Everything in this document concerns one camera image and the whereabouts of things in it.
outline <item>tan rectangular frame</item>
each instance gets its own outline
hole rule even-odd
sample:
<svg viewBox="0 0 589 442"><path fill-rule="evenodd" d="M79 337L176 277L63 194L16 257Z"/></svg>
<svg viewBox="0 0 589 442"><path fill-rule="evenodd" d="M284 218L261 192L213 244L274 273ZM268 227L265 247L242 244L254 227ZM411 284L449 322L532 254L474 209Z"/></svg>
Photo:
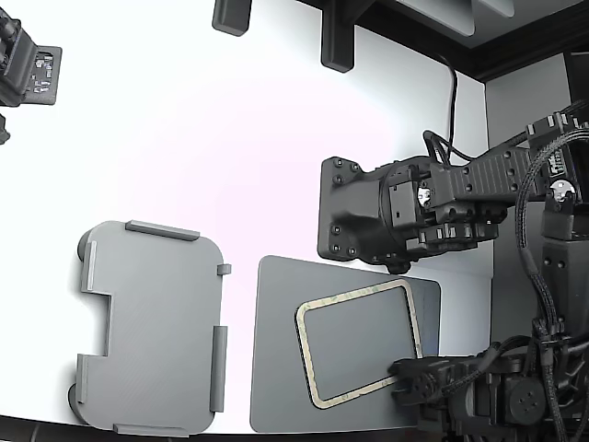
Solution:
<svg viewBox="0 0 589 442"><path fill-rule="evenodd" d="M394 377L384 378L378 380L377 382L373 382L369 385L361 387L357 390L349 391L344 393L340 396L336 396L331 399L327 399L323 401L319 397L318 389L317 389L317 382L315 381L315 372L313 370L313 361L311 360L311 351L309 348L308 337L306 334L306 325L305 325L305 314L309 310L315 310L317 308L323 308L332 306L334 304L338 304L345 301L351 301L353 299L358 299L361 297L367 297L369 295L374 295L376 293L385 292L387 290L391 290L393 288L402 288L405 291L405 296L407 299L407 306L409 312L409 319L410 319L410 328L411 333L413 335L413 344L415 348L415 356L418 358L423 357L422 354L422 341L420 338L420 331L419 325L417 323L417 314L415 311L415 303L413 302L413 293L411 292L411 287L407 281L404 279L397 279L395 281L388 281L386 283L371 285L366 288L359 288L357 290L353 290L351 292L341 293L339 295L335 295L333 297L323 297L321 299L316 299L314 301L308 301L301 305L297 311L295 316L296 322L296 329L298 332L299 342L301 343L301 351L303 353L303 360L305 363L305 371L306 371L306 380L309 387L309 392L311 395L311 401L313 404L321 410L328 409L335 405L339 405L341 403L351 401L352 399L359 398L368 393L372 393L373 391L380 390L387 385L390 385L396 381Z"/></svg>

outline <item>wall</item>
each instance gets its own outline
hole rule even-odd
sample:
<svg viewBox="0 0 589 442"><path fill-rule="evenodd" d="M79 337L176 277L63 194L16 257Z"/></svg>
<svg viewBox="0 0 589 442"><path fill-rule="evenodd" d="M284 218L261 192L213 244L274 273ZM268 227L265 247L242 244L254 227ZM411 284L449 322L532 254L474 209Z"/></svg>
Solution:
<svg viewBox="0 0 589 442"><path fill-rule="evenodd" d="M103 354L106 318L104 300L79 293L75 248L102 221L138 219L199 230L234 265L225 413L209 431L250 432L260 258L319 261L324 158L372 169L424 154L425 129L446 133L446 67L358 29L354 70L326 69L320 13L295 0L255 0L242 38L213 30L213 0L3 7L35 41L63 46L64 61L55 107L5 112L0 414L75 423L76 355ZM460 77L456 117L456 145L485 151L483 85ZM491 255L448 254L411 274L443 288L443 353L488 343Z"/></svg>
<svg viewBox="0 0 589 442"><path fill-rule="evenodd" d="M489 146L498 145L554 111L571 104L564 57L557 55L486 85ZM528 205L528 244L537 262L542 256L543 203ZM514 210L494 242L491 340L528 335L536 315L536 294L521 268L515 246Z"/></svg>

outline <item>black mount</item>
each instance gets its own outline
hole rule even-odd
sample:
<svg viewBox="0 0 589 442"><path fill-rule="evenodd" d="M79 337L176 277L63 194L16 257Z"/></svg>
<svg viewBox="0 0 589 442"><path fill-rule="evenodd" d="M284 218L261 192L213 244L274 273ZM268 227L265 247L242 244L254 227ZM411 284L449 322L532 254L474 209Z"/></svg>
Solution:
<svg viewBox="0 0 589 442"><path fill-rule="evenodd" d="M375 0L327 0L321 5L321 63L338 72L353 69L354 25ZM249 29L251 0L216 0L213 28L240 37Z"/></svg>
<svg viewBox="0 0 589 442"><path fill-rule="evenodd" d="M213 28L236 37L248 32L251 0L215 0Z"/></svg>
<svg viewBox="0 0 589 442"><path fill-rule="evenodd" d="M323 7L321 63L338 72L353 69L354 25L375 0L328 0Z"/></svg>

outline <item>black cable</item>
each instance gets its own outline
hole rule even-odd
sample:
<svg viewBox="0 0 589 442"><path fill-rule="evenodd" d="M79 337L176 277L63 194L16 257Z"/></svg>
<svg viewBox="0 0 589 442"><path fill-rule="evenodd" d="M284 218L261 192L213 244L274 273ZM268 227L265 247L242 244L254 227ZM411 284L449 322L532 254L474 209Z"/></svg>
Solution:
<svg viewBox="0 0 589 442"><path fill-rule="evenodd" d="M544 163L548 161L549 157L561 146L582 139L589 139L589 130L580 129L569 132L556 138L550 144L543 147L532 160L532 163L527 170L524 179L522 180L520 190L517 193L517 198L515 200L515 237L517 248L522 260L522 264L524 265L525 273L527 274L537 292L538 303L542 307L543 314L546 317L549 331L558 319L556 308L554 307L554 300L552 299L549 288L546 285L544 278L542 278L542 275L540 274L539 269L534 262L534 258L532 257L532 254L527 247L527 236L525 228L527 199L529 197L532 184L536 179L536 175L539 173Z"/></svg>
<svg viewBox="0 0 589 442"><path fill-rule="evenodd" d="M549 409L552 419L554 420L554 427L556 429L556 436L559 442L567 441L567 432L560 414L559 400L556 396L556 387L554 386L554 373L552 372L552 365L542 367L542 378L544 379L544 389L549 400Z"/></svg>
<svg viewBox="0 0 589 442"><path fill-rule="evenodd" d="M549 331L544 320L534 319L532 321L537 338L542 341L549 337ZM554 385L554 354L552 349L543 349L540 355L540 364L542 365L542 380L544 381L544 391L549 403L550 415L554 423L557 439L559 442L567 442L567 432L560 414L559 399L556 394Z"/></svg>
<svg viewBox="0 0 589 442"><path fill-rule="evenodd" d="M579 424L579 428L575 431L574 436L571 439L571 442L579 442L581 440L581 436L587 427L587 423L589 422L589 388L585 383L585 388L587 389L587 395L585 397L585 406L583 408L583 415L581 416L581 423Z"/></svg>
<svg viewBox="0 0 589 442"><path fill-rule="evenodd" d="M464 154L462 152L460 152L458 149L456 149L453 145L451 145L449 142L447 142L444 138L442 138L440 135L436 134L437 137L440 140L440 143L442 143L443 145L445 145L448 148L448 160L450 159L450 154L451 153L455 153L457 157L460 157L462 159L464 159L465 161L473 161L474 157L469 157L467 154Z"/></svg>
<svg viewBox="0 0 589 442"><path fill-rule="evenodd" d="M437 56L444 62L448 69L450 70L450 75L452 76L452 92L450 94L450 127L448 129L448 143L450 145L454 144L454 131L455 131L455 123L456 123L456 95L458 93L458 75L456 73L456 69L450 64L447 58L445 58L442 54L438 53Z"/></svg>

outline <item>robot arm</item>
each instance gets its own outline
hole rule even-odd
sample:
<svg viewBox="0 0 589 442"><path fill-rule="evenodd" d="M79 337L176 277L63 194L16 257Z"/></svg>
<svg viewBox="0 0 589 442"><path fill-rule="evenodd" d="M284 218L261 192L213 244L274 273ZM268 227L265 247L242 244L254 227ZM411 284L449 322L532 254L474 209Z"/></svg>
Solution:
<svg viewBox="0 0 589 442"><path fill-rule="evenodd" d="M589 418L588 127L557 112L465 166L450 164L447 143L433 133L424 135L427 157L372 172L342 158L324 161L318 252L327 259L405 273L421 258L497 238L515 206L518 248L540 307L533 336L476 356L395 362L395 400L418 406L419 428L489 440L534 440L553 427L567 440L568 425L577 439L583 432L571 418L583 407L581 423ZM525 140L529 147L517 146ZM526 245L527 201L546 201L541 269Z"/></svg>

